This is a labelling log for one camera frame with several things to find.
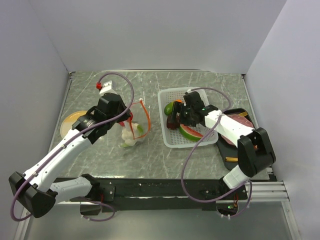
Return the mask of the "watermelon slice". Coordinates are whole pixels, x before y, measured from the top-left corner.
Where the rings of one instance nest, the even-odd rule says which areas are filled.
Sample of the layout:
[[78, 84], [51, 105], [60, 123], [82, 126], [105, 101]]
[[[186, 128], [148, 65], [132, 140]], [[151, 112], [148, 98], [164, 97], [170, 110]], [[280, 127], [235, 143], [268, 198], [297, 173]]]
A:
[[179, 132], [184, 138], [192, 142], [197, 142], [203, 137], [201, 133], [183, 124], [179, 126]]

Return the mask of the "clear zip bag orange zipper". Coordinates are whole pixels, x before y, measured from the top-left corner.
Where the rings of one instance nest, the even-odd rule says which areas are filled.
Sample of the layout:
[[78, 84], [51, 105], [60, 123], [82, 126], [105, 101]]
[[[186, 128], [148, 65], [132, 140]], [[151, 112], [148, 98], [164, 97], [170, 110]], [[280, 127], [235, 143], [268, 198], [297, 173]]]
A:
[[121, 126], [121, 147], [133, 147], [142, 143], [151, 130], [151, 119], [142, 98], [130, 107], [129, 119], [119, 123]]

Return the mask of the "white cauliflower toy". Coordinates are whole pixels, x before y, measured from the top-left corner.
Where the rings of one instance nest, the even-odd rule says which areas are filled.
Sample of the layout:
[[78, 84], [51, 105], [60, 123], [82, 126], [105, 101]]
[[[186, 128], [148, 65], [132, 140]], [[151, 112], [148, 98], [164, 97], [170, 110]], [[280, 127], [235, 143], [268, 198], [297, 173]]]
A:
[[129, 123], [129, 127], [123, 127], [121, 138], [123, 140], [122, 147], [132, 147], [138, 142], [144, 140], [144, 130], [138, 123]]

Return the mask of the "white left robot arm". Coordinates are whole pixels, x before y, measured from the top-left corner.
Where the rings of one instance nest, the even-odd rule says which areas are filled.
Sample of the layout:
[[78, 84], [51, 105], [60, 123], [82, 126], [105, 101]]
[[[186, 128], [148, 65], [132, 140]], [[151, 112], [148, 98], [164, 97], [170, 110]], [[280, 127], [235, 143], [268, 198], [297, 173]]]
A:
[[13, 201], [23, 205], [31, 216], [40, 218], [60, 202], [74, 198], [102, 200], [100, 183], [89, 174], [63, 182], [55, 180], [81, 152], [106, 135], [115, 123], [130, 116], [120, 95], [106, 93], [101, 96], [98, 104], [80, 116], [64, 139], [40, 162], [24, 173], [16, 171], [9, 177]]

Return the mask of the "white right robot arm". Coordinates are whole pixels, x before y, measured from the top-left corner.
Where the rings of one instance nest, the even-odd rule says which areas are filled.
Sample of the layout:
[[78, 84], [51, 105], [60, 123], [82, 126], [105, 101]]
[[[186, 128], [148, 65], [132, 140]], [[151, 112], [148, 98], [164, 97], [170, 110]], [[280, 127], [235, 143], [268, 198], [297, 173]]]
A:
[[197, 91], [188, 91], [183, 98], [184, 102], [173, 102], [172, 123], [214, 129], [237, 148], [237, 165], [222, 178], [218, 188], [222, 198], [232, 198], [237, 192], [236, 187], [276, 161], [269, 135], [264, 128], [246, 126], [216, 106], [205, 105]]

